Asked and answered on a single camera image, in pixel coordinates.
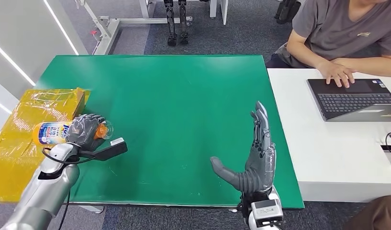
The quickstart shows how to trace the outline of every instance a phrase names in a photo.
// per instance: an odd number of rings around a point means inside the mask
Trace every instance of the yellow plastic wrap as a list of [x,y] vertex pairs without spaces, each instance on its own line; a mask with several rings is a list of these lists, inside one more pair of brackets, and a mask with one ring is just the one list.
[[17,202],[43,160],[43,146],[32,142],[40,122],[70,121],[84,109],[88,92],[27,90],[0,132],[0,202]]

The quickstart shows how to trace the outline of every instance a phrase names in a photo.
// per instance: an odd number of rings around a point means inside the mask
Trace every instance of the gray robotic hand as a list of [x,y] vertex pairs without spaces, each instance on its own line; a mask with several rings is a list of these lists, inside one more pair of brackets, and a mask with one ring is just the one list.
[[225,167],[217,157],[211,157],[213,171],[242,193],[268,191],[273,186],[276,165],[276,150],[271,142],[267,111],[256,103],[254,119],[254,140],[250,147],[244,172],[234,172]]
[[96,114],[84,114],[74,118],[66,134],[66,141],[80,146],[83,150],[96,150],[105,141],[102,138],[94,138],[98,126],[104,121],[104,117]]

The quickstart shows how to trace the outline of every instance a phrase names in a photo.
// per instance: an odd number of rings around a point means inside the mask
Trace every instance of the person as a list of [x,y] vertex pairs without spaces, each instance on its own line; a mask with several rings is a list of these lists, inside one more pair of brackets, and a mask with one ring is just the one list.
[[391,230],[391,195],[370,202],[343,230]]
[[[267,68],[316,68],[338,87],[357,71],[391,77],[391,0],[306,0],[292,27]],[[379,57],[347,58],[374,43]]]

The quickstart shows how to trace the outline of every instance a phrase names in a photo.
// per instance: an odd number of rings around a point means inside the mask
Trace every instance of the laptop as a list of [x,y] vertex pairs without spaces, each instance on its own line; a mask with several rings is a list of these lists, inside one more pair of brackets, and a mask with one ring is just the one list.
[[325,121],[391,122],[391,93],[380,79],[355,79],[349,88],[308,79]]

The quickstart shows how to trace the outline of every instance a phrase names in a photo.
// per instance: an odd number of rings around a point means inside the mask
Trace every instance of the silver robotic arm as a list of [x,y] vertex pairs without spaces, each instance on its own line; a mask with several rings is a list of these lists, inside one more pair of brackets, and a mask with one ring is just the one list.
[[[103,139],[94,139],[95,131],[105,119],[98,115],[83,115],[74,119],[65,144],[54,146],[34,172],[24,189],[14,213],[1,230],[45,230],[56,217],[61,205],[79,177],[77,164],[90,160],[105,161],[127,151],[122,138],[111,146],[93,152]],[[79,161],[80,157],[88,158]]]
[[244,172],[226,168],[217,157],[211,157],[213,171],[242,192],[237,209],[252,230],[277,229],[274,224],[283,219],[281,202],[274,188],[276,150],[271,141],[267,111],[256,103],[251,112],[254,120],[253,143]]

